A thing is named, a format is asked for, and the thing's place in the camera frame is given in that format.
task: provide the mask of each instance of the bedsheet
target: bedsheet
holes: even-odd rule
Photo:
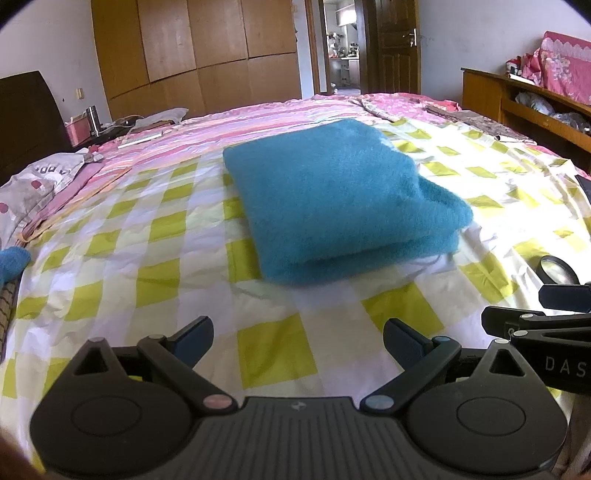
[[[401,371],[382,344],[390,317],[484,347],[485,306],[541,308],[540,255],[591,280],[591,207],[569,160],[462,124],[366,121],[473,206],[455,254],[317,286],[268,284],[221,148],[138,166],[31,245],[0,366],[0,424],[34,456],[30,416],[89,337],[132,345],[206,314],[216,337],[196,370],[237,399],[359,401]]]

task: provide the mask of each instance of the pink fabric cover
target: pink fabric cover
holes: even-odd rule
[[[591,105],[591,43],[546,32],[542,46],[522,58],[522,76],[537,86]]]
[[[100,167],[86,167],[67,191],[56,196],[49,205],[27,226],[25,236],[51,215],[57,213],[71,200],[77,200],[92,189],[108,183],[127,168],[145,170],[177,164],[211,150],[237,142],[255,140],[298,129],[311,128],[343,118],[356,118],[367,122],[386,122],[361,105],[367,100],[377,110],[391,116],[423,120],[432,124],[446,123],[442,117],[424,110],[426,104],[435,105],[450,112],[461,110],[456,102],[437,101],[423,95],[410,93],[375,93],[361,96],[316,95],[312,99],[290,100],[285,103],[236,108],[185,120],[164,131],[162,137],[150,142],[117,149],[121,139],[100,147],[92,147],[105,156]]]

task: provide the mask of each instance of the pink bedspread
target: pink bedspread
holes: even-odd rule
[[[362,106],[361,99],[365,100],[367,108]],[[390,117],[406,116],[433,124],[445,123],[445,119],[424,110],[427,104],[448,111],[460,109],[455,102],[438,102],[407,93],[356,97],[316,95],[312,99],[264,103],[189,119],[165,130],[161,138],[150,142],[118,149],[121,139],[117,139],[101,146],[99,151],[105,156],[103,168],[86,181],[70,201],[75,202],[101,185],[108,184],[130,168],[146,170],[177,164],[237,142],[311,128],[343,118],[376,123],[386,122]],[[55,213],[63,206],[63,203],[57,205],[56,202],[52,200],[46,212]]]

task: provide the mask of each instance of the blue towel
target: blue towel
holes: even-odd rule
[[[0,251],[0,288],[17,278],[31,261],[31,254],[21,247]]]
[[[335,280],[453,252],[471,208],[417,173],[410,157],[356,120],[229,147],[267,280]]]

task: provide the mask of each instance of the wooden wardrobe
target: wooden wardrobe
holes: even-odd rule
[[[92,0],[111,117],[301,98],[291,0]]]

